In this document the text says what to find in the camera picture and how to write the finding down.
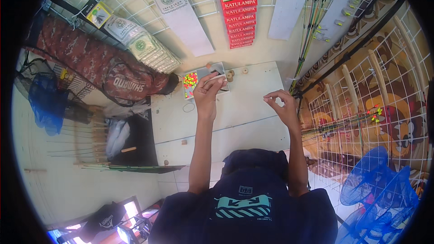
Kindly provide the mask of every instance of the white wall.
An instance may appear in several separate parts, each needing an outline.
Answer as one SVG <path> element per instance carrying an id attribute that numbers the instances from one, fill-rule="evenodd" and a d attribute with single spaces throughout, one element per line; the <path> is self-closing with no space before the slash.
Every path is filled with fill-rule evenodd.
<path id="1" fill-rule="evenodd" d="M 71 121 L 65 120 L 65 125 L 71 125 Z M 15 87 L 12 126 L 24 186 L 46 225 L 93 213 L 104 204 L 133 195 L 137 196 L 141 209 L 161 198 L 155 174 L 81 169 L 73 165 L 75 157 L 49 157 L 58 154 L 48 151 L 74 149 L 73 136 L 50 137 L 36 126 L 29 102 Z M 80 143 L 79 147 L 86 149 L 88 145 L 91 144 Z M 24 169 L 46 169 L 46 172 L 25 172 Z"/>

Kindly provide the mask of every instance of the wooden spool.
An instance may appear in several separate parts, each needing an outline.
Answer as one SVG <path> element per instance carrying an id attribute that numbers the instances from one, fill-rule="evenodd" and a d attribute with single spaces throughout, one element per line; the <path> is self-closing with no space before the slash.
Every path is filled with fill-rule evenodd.
<path id="1" fill-rule="evenodd" d="M 232 74 L 230 72 L 228 72 L 226 74 L 226 80 L 227 80 L 227 82 L 232 82 L 234 80 L 234 78 L 232 77 Z"/>

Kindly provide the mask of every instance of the small wooden block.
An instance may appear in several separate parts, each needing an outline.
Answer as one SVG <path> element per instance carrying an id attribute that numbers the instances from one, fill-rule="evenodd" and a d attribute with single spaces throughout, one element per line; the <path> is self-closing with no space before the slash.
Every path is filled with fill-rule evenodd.
<path id="1" fill-rule="evenodd" d="M 137 147 L 134 146 L 134 147 L 122 149 L 121 152 L 125 153 L 125 152 L 129 152 L 129 151 L 132 151 L 132 150 L 135 150 L 135 149 L 137 149 Z"/>

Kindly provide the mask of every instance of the navy blue t-shirt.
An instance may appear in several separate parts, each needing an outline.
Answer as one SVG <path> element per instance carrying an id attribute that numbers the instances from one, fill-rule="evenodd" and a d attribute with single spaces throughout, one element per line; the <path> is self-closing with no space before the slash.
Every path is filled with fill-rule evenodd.
<path id="1" fill-rule="evenodd" d="M 149 244 L 334 243 L 338 224 L 327 192 L 298 198 L 272 171 L 240 169 L 203 194 L 168 196 Z"/>

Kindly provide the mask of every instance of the fishing rod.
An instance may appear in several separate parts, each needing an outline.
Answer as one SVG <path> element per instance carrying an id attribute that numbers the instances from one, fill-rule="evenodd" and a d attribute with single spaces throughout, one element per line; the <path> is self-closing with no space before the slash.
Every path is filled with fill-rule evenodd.
<path id="1" fill-rule="evenodd" d="M 306 28 L 306 8 L 307 8 L 307 2 L 309 0 L 305 0 L 305 12 L 304 12 L 304 19 L 303 19 L 303 31 L 302 31 L 302 41 L 300 44 L 300 54 L 298 59 L 298 65 L 296 69 L 296 73 L 294 75 L 294 80 L 292 81 L 292 84 L 290 86 L 290 94 L 293 93 L 296 80 L 295 78 L 300 74 L 301 68 L 303 67 L 304 61 L 306 59 L 307 53 L 310 49 L 310 45 L 312 44 L 312 39 L 314 39 L 316 30 L 318 29 L 319 22 L 323 18 L 324 14 L 324 4 L 326 0 L 312 0 L 309 19 L 307 23 L 307 30 L 305 34 L 305 28 Z"/>

